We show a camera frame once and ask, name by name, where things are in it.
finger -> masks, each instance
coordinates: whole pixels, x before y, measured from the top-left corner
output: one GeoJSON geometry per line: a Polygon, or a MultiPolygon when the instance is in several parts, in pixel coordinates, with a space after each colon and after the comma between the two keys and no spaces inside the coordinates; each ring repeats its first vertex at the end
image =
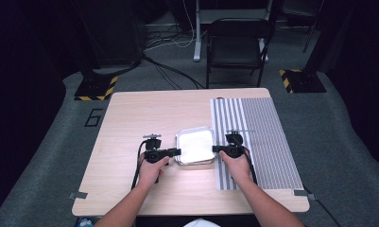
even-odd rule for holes
{"type": "Polygon", "coordinates": [[[224,151],[221,150],[218,154],[221,157],[222,161],[224,161],[226,163],[227,163],[227,161],[228,162],[230,161],[228,155],[224,151]]]}
{"type": "Polygon", "coordinates": [[[168,162],[169,162],[169,157],[168,157],[168,156],[165,156],[165,157],[163,157],[163,159],[161,159],[161,160],[160,160],[159,162],[157,162],[156,164],[157,164],[157,166],[158,166],[159,168],[161,168],[161,167],[165,166],[168,162]]]}

chair backrest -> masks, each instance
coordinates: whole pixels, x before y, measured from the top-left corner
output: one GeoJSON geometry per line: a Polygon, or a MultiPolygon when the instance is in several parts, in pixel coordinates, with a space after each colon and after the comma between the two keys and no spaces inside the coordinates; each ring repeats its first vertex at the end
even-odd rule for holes
{"type": "Polygon", "coordinates": [[[209,36],[254,37],[269,39],[274,25],[264,19],[222,18],[211,23],[209,36]]]}

black base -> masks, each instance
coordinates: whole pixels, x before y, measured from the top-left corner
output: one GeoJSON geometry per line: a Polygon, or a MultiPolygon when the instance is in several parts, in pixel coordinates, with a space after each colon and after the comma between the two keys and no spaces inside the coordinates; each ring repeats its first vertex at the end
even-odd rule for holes
{"type": "Polygon", "coordinates": [[[302,70],[280,70],[288,93],[326,93],[316,73],[306,74],[302,70]]]}
{"type": "Polygon", "coordinates": [[[116,83],[117,77],[97,77],[83,79],[77,91],[75,100],[104,100],[108,99],[116,83]]]}

striped mat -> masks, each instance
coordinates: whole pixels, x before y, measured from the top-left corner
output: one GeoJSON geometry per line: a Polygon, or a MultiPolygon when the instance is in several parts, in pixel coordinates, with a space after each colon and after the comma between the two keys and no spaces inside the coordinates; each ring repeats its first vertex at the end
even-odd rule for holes
{"type": "MultiPolygon", "coordinates": [[[[271,97],[221,98],[210,100],[217,145],[226,146],[225,134],[237,130],[250,150],[257,183],[263,189],[302,188],[289,145],[271,97]]],[[[217,155],[215,175],[218,190],[237,185],[217,155]]]]}

person's left hand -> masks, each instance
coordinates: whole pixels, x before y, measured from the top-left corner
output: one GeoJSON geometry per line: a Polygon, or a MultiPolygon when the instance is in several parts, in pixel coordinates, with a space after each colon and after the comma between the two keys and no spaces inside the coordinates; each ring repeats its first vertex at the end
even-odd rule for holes
{"type": "Polygon", "coordinates": [[[144,160],[145,154],[142,153],[140,160],[142,165],[139,171],[139,183],[138,185],[144,186],[145,188],[150,188],[156,182],[157,178],[162,175],[163,171],[161,168],[169,162],[169,157],[164,157],[162,160],[155,164],[148,163],[144,160]]]}

